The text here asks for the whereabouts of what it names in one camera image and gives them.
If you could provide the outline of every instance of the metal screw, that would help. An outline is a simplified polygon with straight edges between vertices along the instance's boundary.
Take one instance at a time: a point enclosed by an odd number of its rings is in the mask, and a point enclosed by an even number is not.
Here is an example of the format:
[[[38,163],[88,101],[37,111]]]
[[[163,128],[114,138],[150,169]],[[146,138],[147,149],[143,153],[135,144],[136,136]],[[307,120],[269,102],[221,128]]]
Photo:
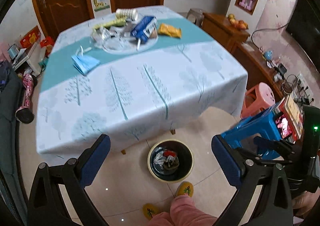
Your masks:
[[[46,163],[41,163],[41,164],[39,165],[39,168],[40,168],[40,169],[43,169],[43,168],[45,168],[45,165],[46,165]]]
[[[77,162],[77,160],[76,160],[75,158],[70,158],[70,159],[68,160],[68,164],[69,164],[69,165],[74,165],[76,162]]]
[[[278,168],[279,170],[282,170],[282,168],[283,168],[283,166],[282,166],[282,164],[276,164],[276,168]]]
[[[251,160],[251,159],[247,159],[245,161],[245,163],[248,165],[248,166],[253,166],[254,162]]]

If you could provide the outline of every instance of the tile floor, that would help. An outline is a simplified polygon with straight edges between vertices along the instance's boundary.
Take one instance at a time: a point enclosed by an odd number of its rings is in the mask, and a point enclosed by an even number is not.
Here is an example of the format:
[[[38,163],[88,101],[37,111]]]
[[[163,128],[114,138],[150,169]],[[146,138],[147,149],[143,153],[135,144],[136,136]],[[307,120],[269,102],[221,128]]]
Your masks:
[[[33,95],[34,113],[39,89],[38,85]],[[126,149],[126,155],[110,153],[92,185],[85,190],[110,226],[146,225],[148,220],[142,214],[142,206],[145,203],[154,203],[161,210],[168,211],[179,186],[178,183],[159,182],[150,174],[147,167],[148,152],[156,142],[176,138],[185,142],[194,154],[194,168],[186,180],[194,185],[193,199],[196,207],[218,217],[231,200],[235,188],[229,186],[211,151],[211,138],[227,130],[235,122],[236,119],[226,112],[209,108],[196,121],[176,130],[175,135],[167,132],[142,141]],[[37,166],[44,161],[36,152],[35,125],[36,120],[28,125],[20,124],[19,133],[21,171],[28,196]],[[80,224],[64,186],[61,186],[61,192],[70,216]],[[260,189],[257,189],[241,224],[248,221],[259,192]]]

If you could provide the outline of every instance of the teal stripe on tablecloth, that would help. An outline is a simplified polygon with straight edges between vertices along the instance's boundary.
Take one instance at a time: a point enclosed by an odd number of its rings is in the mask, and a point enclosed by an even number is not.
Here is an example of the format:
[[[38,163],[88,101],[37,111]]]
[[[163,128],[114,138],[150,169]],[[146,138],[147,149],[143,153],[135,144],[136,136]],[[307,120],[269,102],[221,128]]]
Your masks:
[[[157,43],[153,47],[140,53],[175,46],[178,44],[209,42],[213,40],[212,37],[206,32],[202,31],[199,27],[192,24],[185,18],[161,19],[158,21],[158,24],[160,25],[161,23],[166,23],[173,25],[174,27],[181,28],[182,38],[178,39],[169,36],[159,36]],[[41,84],[41,92],[79,74],[79,72],[73,66],[73,60],[71,59],[71,56],[75,54],[78,48],[80,48],[80,45],[84,49],[92,46],[90,43],[91,40],[92,39],[90,37],[82,38],[76,43],[61,48],[50,56],[48,65],[44,72],[44,77]],[[90,50],[86,54],[100,60],[101,64],[113,62],[133,55],[109,54],[102,49],[97,48]]]

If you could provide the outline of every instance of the tablecloth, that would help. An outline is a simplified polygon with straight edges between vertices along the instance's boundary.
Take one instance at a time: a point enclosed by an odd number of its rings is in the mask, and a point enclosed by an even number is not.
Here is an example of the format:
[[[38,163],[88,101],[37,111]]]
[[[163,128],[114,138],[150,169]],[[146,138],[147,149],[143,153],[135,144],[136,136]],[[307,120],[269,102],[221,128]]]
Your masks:
[[[49,164],[78,157],[102,133],[111,150],[176,129],[209,106],[238,116],[246,70],[212,37],[164,6],[138,8],[182,29],[182,38],[159,36],[142,50],[87,54],[101,65],[82,76],[71,56],[91,45],[92,26],[114,14],[62,32],[44,72],[36,116],[36,148]]]

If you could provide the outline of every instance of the television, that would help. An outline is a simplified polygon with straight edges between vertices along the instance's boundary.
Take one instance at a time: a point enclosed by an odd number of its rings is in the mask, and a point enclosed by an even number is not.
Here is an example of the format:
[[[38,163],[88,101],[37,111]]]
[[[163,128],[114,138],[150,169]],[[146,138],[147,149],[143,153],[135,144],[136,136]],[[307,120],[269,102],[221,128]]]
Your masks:
[[[298,42],[320,71],[320,16],[307,0],[298,0],[286,31]]]

